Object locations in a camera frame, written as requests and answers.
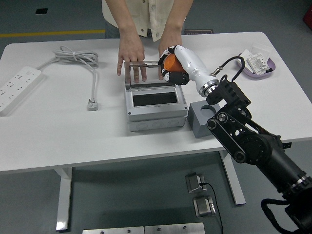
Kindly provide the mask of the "person's right hand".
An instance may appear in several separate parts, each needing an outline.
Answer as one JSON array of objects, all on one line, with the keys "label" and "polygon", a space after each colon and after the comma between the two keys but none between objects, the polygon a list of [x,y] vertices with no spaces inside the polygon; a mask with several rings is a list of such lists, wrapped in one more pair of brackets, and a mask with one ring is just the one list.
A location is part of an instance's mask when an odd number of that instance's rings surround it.
[{"label": "person's right hand", "polygon": [[117,75],[121,75],[124,62],[139,62],[144,59],[144,47],[139,35],[132,31],[120,32]]}]

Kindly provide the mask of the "person's left hand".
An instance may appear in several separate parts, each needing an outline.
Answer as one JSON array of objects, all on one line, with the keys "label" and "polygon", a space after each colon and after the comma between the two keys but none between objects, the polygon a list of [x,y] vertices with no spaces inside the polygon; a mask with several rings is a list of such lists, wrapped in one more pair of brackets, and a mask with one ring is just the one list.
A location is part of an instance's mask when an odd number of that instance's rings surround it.
[{"label": "person's left hand", "polygon": [[158,46],[159,57],[168,47],[182,45],[181,32],[168,31],[164,32]]}]

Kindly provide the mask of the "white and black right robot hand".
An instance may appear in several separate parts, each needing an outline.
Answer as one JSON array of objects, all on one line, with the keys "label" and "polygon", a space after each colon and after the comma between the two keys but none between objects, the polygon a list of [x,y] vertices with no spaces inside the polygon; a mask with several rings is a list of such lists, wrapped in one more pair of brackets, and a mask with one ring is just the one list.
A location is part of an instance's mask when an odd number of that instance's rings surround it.
[{"label": "white and black right robot hand", "polygon": [[219,81],[209,74],[198,55],[181,45],[167,48],[158,65],[167,82],[186,85],[190,80],[194,81],[197,91],[202,96],[206,90],[219,84]]}]

